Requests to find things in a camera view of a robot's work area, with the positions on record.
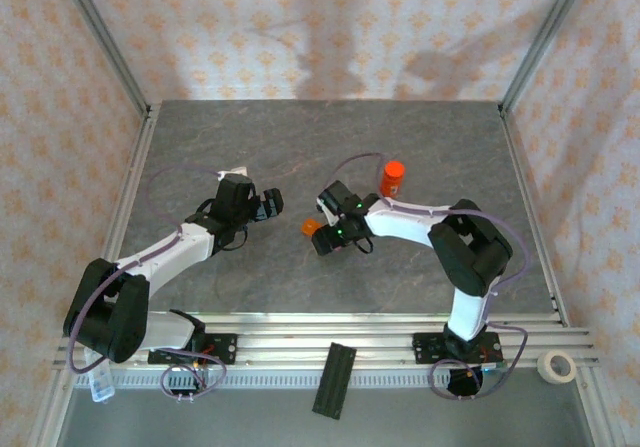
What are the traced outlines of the orange pill bottle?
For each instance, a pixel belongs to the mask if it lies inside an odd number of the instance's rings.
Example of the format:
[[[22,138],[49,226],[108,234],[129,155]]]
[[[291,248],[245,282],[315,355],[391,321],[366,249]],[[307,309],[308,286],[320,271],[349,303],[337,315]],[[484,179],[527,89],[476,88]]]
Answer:
[[[384,197],[396,198],[403,181],[403,176],[392,176],[384,172],[380,181],[380,192]]]

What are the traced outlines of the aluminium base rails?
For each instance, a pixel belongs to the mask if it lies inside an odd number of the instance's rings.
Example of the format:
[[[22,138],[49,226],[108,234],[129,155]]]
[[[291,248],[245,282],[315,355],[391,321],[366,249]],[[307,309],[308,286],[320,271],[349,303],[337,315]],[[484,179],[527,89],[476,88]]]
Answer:
[[[331,343],[357,350],[358,369],[416,369],[412,337],[415,333],[440,332],[446,316],[391,313],[227,313],[196,315],[213,333],[238,336],[236,369],[310,369],[325,363]],[[522,335],[528,332],[519,367],[534,367],[551,350],[562,350],[579,367],[595,367],[600,353],[589,330],[564,325],[558,314],[495,314],[491,320],[504,359],[512,360]]]

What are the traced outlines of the black ribbed bar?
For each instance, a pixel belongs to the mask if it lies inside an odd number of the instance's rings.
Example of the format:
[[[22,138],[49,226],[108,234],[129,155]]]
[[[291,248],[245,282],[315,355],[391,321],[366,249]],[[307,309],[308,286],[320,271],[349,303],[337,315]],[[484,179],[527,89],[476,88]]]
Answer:
[[[356,353],[352,347],[338,343],[330,345],[312,407],[314,413],[340,419]]]

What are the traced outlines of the clear plastic bottle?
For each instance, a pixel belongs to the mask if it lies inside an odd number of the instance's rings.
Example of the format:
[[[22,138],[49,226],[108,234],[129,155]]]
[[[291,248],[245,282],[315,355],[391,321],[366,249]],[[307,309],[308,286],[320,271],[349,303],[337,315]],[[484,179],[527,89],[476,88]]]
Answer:
[[[107,360],[88,372],[89,388],[92,400],[96,403],[105,403],[115,395],[115,384]]]

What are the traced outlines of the white tape roll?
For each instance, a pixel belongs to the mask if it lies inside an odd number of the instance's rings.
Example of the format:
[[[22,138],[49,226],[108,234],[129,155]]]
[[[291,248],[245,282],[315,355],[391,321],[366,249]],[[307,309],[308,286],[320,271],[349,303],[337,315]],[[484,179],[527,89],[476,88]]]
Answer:
[[[552,385],[562,385],[575,379],[577,367],[573,358],[563,350],[549,350],[539,356],[537,371],[541,378]]]

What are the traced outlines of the aluminium side rail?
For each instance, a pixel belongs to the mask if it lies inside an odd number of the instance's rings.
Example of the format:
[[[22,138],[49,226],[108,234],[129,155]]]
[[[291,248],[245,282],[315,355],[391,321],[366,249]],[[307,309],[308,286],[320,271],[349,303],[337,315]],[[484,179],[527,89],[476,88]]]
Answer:
[[[109,261],[119,258],[160,109],[160,103],[152,104],[149,107],[141,123],[138,137],[131,149],[129,165],[126,169],[126,175],[118,195],[117,206],[112,215],[101,253],[101,256]]]
[[[534,202],[534,185],[528,178],[529,170],[527,169],[528,164],[524,155],[524,150],[521,146],[518,145],[518,132],[516,127],[510,121],[510,117],[506,108],[503,105],[499,104],[498,111],[514,164],[516,177],[518,179],[519,187],[522,193],[525,210],[529,219],[532,236],[536,246],[537,258],[544,273],[545,283],[549,292],[550,301],[552,303],[552,306],[554,307],[555,317],[563,327],[568,328],[571,326],[571,321],[569,319],[567,308],[565,306],[564,299],[559,288],[556,273],[552,266],[550,251],[544,239],[543,231],[541,229],[541,223],[539,222],[539,215]]]

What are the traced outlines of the aluminium frame post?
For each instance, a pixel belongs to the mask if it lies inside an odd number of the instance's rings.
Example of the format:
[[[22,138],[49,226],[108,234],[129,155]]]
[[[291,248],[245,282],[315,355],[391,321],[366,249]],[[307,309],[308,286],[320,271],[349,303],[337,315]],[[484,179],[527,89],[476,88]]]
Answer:
[[[513,111],[576,1],[553,0],[551,6],[546,10],[546,15],[498,106],[502,119],[506,120]]]
[[[124,88],[134,109],[146,118],[151,107],[94,0],[72,0]]]

